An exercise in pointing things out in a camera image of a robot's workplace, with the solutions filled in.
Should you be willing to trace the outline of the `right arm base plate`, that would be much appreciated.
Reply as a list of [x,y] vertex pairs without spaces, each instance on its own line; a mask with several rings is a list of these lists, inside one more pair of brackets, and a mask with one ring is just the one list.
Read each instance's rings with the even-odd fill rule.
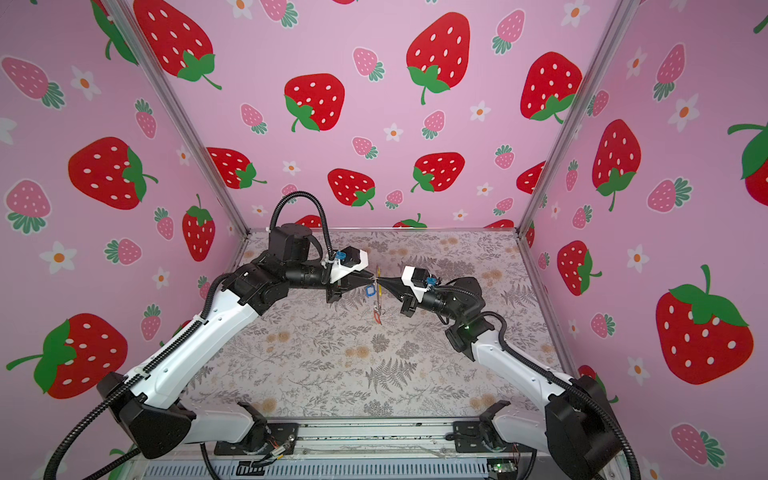
[[533,449],[517,443],[508,443],[480,420],[455,421],[445,439],[454,444],[458,453],[532,453]]

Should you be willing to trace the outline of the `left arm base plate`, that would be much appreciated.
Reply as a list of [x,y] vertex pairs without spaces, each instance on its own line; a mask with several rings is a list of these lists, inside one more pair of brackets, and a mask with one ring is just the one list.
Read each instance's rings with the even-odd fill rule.
[[299,428],[299,423],[286,422],[255,425],[240,442],[217,442],[214,455],[264,457],[279,449],[282,449],[279,455],[292,455],[298,439]]

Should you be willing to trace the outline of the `grey keyring loop yellow tag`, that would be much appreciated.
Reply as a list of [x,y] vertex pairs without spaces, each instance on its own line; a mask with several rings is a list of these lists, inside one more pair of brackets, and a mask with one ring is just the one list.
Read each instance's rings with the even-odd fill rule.
[[383,290],[382,290],[381,285],[379,284],[379,275],[380,275],[380,273],[381,273],[380,268],[377,268],[376,275],[375,275],[375,278],[374,278],[374,283],[373,283],[373,286],[376,288],[376,295],[374,296],[374,309],[375,308],[379,309],[380,313],[382,314],[381,299],[382,299]]

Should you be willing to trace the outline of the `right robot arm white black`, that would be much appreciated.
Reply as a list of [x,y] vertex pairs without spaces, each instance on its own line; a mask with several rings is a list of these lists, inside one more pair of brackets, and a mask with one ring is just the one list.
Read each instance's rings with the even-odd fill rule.
[[490,420],[499,440],[548,452],[570,479],[600,477],[623,451],[626,438],[598,382],[552,370],[508,344],[507,322],[487,310],[475,278],[441,284],[433,277],[380,277],[377,282],[400,301],[402,314],[423,309],[441,318],[455,351],[512,384],[542,413],[542,419],[530,420],[501,407]]

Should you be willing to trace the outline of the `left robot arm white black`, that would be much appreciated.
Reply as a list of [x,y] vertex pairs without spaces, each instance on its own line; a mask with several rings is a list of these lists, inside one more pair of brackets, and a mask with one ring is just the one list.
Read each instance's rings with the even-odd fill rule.
[[318,240],[309,228],[284,224],[269,233],[267,250],[211,286],[203,310],[171,341],[125,379],[110,374],[99,384],[115,396],[115,420],[147,459],[182,444],[224,442],[244,453],[264,452],[271,433],[264,416],[245,401],[212,410],[184,406],[180,395],[197,372],[234,336],[263,316],[292,289],[320,289],[329,303],[366,287],[374,276],[368,255],[355,247],[310,259]]

